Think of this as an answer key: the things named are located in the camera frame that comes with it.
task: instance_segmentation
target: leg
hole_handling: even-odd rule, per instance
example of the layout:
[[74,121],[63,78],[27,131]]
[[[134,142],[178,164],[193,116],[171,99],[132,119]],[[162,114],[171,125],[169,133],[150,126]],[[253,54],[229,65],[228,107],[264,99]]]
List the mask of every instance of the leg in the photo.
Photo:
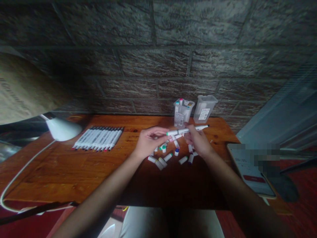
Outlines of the leg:
[[184,210],[180,225],[179,237],[217,237],[225,238],[214,210]]
[[129,207],[123,221],[120,238],[169,237],[161,208]]

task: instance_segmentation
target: desk surface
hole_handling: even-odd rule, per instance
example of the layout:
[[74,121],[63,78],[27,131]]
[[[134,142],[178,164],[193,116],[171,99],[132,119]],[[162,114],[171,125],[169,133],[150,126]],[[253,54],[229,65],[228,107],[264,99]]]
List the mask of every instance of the desk surface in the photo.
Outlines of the desk surface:
[[[7,192],[6,200],[75,200],[80,203],[128,157],[142,129],[154,125],[174,129],[173,117],[78,115],[70,120],[84,125],[85,130],[92,125],[125,128],[110,152],[71,150],[81,134],[68,141],[53,143],[17,178]],[[210,127],[204,129],[204,133],[212,140],[211,144],[217,153],[232,166],[225,143],[239,143],[239,140],[222,118],[209,118],[207,124]],[[1,163],[1,191],[24,164],[52,140],[50,133],[45,133]],[[194,158],[192,166],[188,163],[178,163],[179,159],[188,155],[184,138],[178,141],[181,147],[179,156],[173,156],[162,171],[148,160],[142,162],[122,195],[120,205],[215,210],[228,208],[205,162],[199,156]],[[169,143],[166,154],[174,149],[174,144]],[[155,157],[159,158],[161,155],[162,152],[159,151]],[[278,214],[291,214],[289,207],[280,197],[269,200],[269,203]]]

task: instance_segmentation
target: stone wall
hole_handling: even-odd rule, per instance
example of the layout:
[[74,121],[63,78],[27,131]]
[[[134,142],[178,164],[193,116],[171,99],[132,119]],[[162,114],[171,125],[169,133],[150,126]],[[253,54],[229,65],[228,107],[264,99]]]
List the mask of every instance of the stone wall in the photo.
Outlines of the stone wall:
[[236,133],[317,48],[316,1],[8,2],[1,45],[73,95],[61,117],[172,115],[177,98],[213,94],[211,116]]

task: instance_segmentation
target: white cable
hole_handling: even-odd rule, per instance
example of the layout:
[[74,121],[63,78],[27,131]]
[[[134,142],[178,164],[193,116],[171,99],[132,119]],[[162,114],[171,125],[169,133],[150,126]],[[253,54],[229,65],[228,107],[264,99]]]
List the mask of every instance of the white cable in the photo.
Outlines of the white cable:
[[[29,162],[26,163],[26,165],[24,165],[24,167],[16,174],[16,176],[11,180],[11,182],[6,186],[6,188],[3,190],[2,194],[1,194],[1,197],[0,197],[0,204],[1,206],[8,210],[8,211],[11,211],[11,212],[16,212],[16,213],[19,213],[21,212],[23,209],[21,210],[16,210],[14,208],[10,208],[8,206],[6,206],[4,204],[4,201],[3,201],[3,198],[4,198],[4,195],[6,194],[7,190],[9,189],[9,187],[12,185],[12,183],[16,180],[16,178],[22,173],[22,171],[40,154],[42,153],[45,149],[47,149],[50,145],[52,145],[53,143],[55,142],[52,141],[51,143],[49,143],[47,146],[45,146],[43,149],[41,149],[40,152],[38,152],[36,155],[34,155],[32,157],[32,159],[29,160]],[[56,208],[56,209],[51,209],[51,210],[47,210],[47,212],[53,212],[53,211],[58,211],[58,210],[62,210],[62,209],[66,209],[66,208],[72,208],[73,206],[67,206],[67,207],[61,207],[61,208]]]

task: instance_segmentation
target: left hand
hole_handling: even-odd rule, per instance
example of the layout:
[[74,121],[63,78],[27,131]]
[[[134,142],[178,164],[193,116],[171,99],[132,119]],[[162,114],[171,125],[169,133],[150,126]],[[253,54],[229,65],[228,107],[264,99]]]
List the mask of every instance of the left hand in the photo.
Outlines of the left hand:
[[149,156],[156,147],[171,139],[171,136],[166,135],[168,131],[167,128],[157,126],[142,130],[133,154],[140,159]]

